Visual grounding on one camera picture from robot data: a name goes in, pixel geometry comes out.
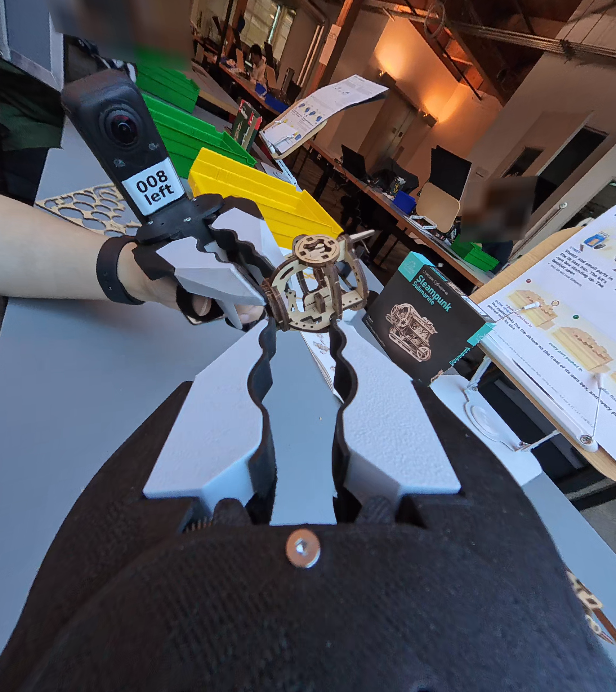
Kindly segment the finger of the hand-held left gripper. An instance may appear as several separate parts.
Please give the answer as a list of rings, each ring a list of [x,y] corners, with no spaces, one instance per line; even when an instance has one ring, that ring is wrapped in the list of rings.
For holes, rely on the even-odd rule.
[[[180,239],[156,249],[188,292],[214,299],[225,309],[264,307],[266,300],[251,276],[216,253],[199,249],[196,239]]]
[[[207,251],[241,266],[255,282],[269,279],[285,260],[256,207],[222,207],[207,225],[212,238]]]

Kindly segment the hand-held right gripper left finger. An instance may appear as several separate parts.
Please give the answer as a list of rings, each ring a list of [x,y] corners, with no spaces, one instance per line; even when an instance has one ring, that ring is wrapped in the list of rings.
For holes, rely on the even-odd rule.
[[[273,512],[276,456],[263,400],[273,384],[276,321],[262,319],[198,373],[143,487],[148,499],[237,500],[251,522]]]

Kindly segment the small wooden model assembly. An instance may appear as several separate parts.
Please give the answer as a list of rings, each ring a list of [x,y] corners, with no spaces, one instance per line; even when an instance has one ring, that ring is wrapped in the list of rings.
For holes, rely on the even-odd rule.
[[[364,308],[369,290],[354,244],[374,233],[297,236],[292,253],[261,284],[278,329],[325,333],[344,311]]]

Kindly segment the person's left forearm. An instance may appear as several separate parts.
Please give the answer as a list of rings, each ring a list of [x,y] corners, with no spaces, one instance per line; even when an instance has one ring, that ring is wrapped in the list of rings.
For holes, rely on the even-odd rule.
[[[0,195],[0,296],[105,300],[96,275],[106,238]]]

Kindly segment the wooden parts sheet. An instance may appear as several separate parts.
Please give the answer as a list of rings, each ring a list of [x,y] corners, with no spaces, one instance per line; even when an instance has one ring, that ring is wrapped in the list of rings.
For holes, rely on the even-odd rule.
[[[36,208],[106,237],[134,237],[140,221],[112,183],[51,196]]]

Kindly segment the black model kit box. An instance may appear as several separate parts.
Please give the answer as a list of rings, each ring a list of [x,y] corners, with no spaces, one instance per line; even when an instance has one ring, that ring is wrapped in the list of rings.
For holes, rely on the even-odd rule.
[[[424,255],[410,252],[368,305],[364,324],[412,380],[429,385],[495,326]]]

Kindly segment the person's left hand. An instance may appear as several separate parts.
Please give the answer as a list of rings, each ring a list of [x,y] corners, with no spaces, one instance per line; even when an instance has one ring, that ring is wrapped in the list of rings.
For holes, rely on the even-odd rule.
[[[134,244],[127,244],[119,255],[117,275],[126,293],[137,300],[156,302],[171,309],[179,309],[177,290],[179,285],[172,278],[150,280],[136,263],[133,255]],[[187,293],[183,300],[184,307],[192,309],[193,324],[210,321],[212,313],[219,306],[211,298]]]

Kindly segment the yellow plastic bin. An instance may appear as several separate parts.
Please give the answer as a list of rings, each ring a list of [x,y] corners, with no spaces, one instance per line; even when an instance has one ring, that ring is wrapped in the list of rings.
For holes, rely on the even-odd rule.
[[[203,148],[192,164],[188,182],[195,195],[219,194],[254,201],[279,247],[291,249],[299,235],[337,238],[342,229],[307,191]]]

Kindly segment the green plastic bin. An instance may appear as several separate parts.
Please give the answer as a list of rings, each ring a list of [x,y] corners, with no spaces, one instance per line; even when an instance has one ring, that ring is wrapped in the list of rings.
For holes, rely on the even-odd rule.
[[[483,251],[477,243],[454,240],[451,251],[468,264],[483,271],[493,271],[499,261]]]
[[[221,132],[214,125],[146,92],[142,92],[141,95],[180,177],[188,177],[195,159],[203,148],[251,168],[255,167],[255,158],[245,151],[230,133]]]
[[[136,73],[136,83],[142,92],[189,114],[196,108],[200,87],[183,72],[166,67],[145,53],[137,57]]]

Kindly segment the black wristband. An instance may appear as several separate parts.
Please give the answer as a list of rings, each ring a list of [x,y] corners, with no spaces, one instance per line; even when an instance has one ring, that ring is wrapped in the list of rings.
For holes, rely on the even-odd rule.
[[[106,299],[120,305],[143,305],[128,293],[119,279],[118,265],[122,250],[129,244],[134,244],[135,238],[121,236],[106,238],[96,257],[96,278]]]

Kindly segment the red and green box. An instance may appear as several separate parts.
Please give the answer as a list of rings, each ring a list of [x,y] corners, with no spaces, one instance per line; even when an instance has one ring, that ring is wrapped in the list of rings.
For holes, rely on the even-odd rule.
[[[233,122],[231,136],[239,146],[250,152],[261,124],[262,117],[253,107],[253,104],[241,99]]]

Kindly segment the open instruction booklet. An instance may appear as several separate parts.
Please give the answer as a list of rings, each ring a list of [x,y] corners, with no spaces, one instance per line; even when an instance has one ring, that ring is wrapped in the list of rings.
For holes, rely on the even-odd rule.
[[[341,395],[334,387],[336,362],[330,352],[329,333],[301,332],[300,335],[303,337],[330,391],[340,402],[343,402]]]

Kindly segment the background document stand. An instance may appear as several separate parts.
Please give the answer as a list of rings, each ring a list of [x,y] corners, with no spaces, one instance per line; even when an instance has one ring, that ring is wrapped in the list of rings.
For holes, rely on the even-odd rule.
[[[260,131],[261,142],[275,161],[283,160],[310,141],[330,117],[347,108],[384,99],[388,87],[353,75],[324,86],[285,109]]]

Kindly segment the black monitor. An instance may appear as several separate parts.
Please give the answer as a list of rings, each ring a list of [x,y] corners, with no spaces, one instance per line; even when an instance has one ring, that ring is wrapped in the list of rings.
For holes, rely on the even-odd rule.
[[[466,187],[471,161],[437,145],[431,150],[431,166],[428,181],[457,201]]]

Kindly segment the white instruction sheet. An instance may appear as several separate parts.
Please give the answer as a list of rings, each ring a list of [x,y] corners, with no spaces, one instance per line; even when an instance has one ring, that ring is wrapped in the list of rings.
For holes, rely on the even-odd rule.
[[[475,302],[483,344],[586,451],[616,463],[616,204]]]

